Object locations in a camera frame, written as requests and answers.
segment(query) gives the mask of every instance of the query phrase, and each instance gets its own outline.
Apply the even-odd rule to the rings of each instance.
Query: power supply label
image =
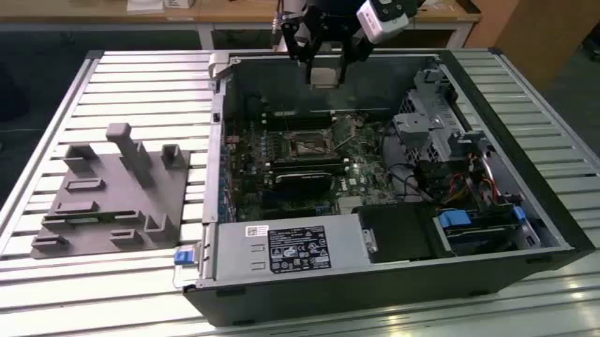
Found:
[[[331,268],[323,226],[270,230],[269,261],[275,274]]]

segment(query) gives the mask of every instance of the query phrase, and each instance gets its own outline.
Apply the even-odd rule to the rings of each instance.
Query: cable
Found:
[[[426,194],[426,192],[424,190],[421,190],[413,183],[408,182],[408,178],[410,176],[406,177],[406,179],[404,179],[402,177],[400,177],[398,174],[396,174],[396,172],[393,172],[393,171],[388,171],[388,172],[401,183],[404,183],[405,186],[410,187],[414,190],[414,192],[417,192],[420,194],[420,196],[422,197],[422,199],[425,201],[437,203],[436,199],[433,199],[433,197],[429,194]]]
[[[414,165],[412,165],[409,163],[396,163],[388,167],[388,170],[394,168],[396,166],[402,166],[404,168],[410,169],[410,170],[414,169]]]

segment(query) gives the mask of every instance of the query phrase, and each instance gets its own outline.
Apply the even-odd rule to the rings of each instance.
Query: aluminum extrusion table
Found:
[[[127,122],[148,151],[192,151],[182,244],[202,237],[210,51],[90,53],[0,212],[3,336],[591,336],[600,329],[600,255],[496,294],[215,328],[174,287],[171,249],[33,260],[31,241],[67,166],[68,144],[98,153],[108,123]],[[504,56],[454,55],[591,240],[600,246],[600,162]],[[476,117],[460,103],[477,128]]]

